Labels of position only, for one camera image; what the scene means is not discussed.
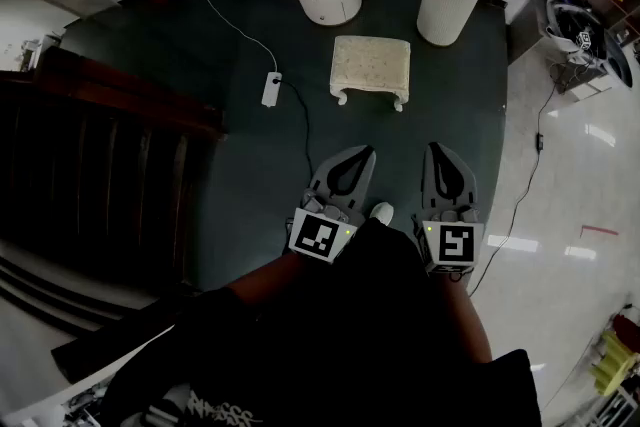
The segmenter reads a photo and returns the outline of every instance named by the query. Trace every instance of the red line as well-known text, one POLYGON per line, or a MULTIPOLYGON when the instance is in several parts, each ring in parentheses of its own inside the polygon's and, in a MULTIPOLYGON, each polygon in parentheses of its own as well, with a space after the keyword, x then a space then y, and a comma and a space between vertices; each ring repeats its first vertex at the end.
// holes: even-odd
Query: red line
POLYGON ((606 228, 598 228, 597 226, 589 226, 586 224, 582 225, 582 231, 584 230, 592 230, 592 231, 599 231, 601 233, 608 233, 609 235, 620 235, 617 231, 613 231, 613 230, 608 230, 606 228))

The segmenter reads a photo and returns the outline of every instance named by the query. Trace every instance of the yellow plastic stool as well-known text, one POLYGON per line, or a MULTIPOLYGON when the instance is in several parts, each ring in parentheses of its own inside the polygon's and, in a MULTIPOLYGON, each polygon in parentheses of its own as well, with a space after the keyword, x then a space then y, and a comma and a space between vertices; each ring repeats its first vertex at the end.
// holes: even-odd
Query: yellow plastic stool
POLYGON ((605 356, 589 371, 596 378, 595 385, 598 393, 608 397, 624 381, 636 358, 635 353, 624 345, 613 331, 605 331, 602 338, 607 344, 605 356))

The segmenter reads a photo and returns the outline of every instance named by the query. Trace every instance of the white tile floor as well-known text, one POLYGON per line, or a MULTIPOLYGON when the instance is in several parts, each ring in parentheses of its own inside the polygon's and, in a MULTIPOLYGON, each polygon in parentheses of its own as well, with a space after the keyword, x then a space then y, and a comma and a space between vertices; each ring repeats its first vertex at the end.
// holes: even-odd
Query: white tile floor
MULTIPOLYGON (((496 245, 506 235, 535 163, 536 116, 552 87, 547 66, 533 51, 509 68, 500 174, 470 290, 495 250, 487 243, 496 245)), ((473 296, 494 356, 516 348, 529 353, 545 425, 557 424, 595 396, 587 373, 597 358, 592 351, 554 394, 629 294, 640 306, 637 66, 635 73, 633 90, 609 90, 569 106, 566 98, 552 101, 552 108, 562 108, 557 117, 542 115, 545 148, 520 205, 514 238, 473 296), (582 230, 583 225, 619 235, 582 230)))

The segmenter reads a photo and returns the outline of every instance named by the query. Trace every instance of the white shoe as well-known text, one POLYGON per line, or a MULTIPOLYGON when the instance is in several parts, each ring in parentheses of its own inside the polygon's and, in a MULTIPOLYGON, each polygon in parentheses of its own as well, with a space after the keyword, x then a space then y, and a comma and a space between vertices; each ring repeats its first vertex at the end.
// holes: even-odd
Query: white shoe
POLYGON ((391 219, 393 219, 393 207, 386 201, 383 203, 378 203, 375 207, 373 207, 369 218, 375 218, 385 226, 389 226, 391 219))

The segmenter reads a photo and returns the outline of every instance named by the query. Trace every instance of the dark green floor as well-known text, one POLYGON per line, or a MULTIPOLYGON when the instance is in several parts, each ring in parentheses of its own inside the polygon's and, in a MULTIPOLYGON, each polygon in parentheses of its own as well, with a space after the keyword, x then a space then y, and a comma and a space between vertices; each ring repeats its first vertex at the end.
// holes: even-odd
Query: dark green floor
MULTIPOLYGON (((410 232, 420 207, 424 149, 438 141, 476 174, 479 207, 488 217, 504 133, 507 53, 504 12, 478 4, 460 38, 446 49, 416 29, 420 0, 363 0, 344 26, 320 27, 298 0, 212 0, 232 22, 272 49, 283 78, 297 85, 311 117, 314 166, 348 146, 370 144, 378 160, 368 206, 396 207, 392 226, 410 232), (358 34, 411 43, 410 100, 348 91, 339 107, 329 94, 334 38, 358 34)), ((192 281, 220 286, 277 257, 284 220, 308 181, 304 117, 283 87, 276 107, 260 103, 269 55, 244 40, 204 0, 164 7, 129 0, 122 9, 72 25, 63 48, 223 107, 229 138, 199 184, 189 260, 192 281)))

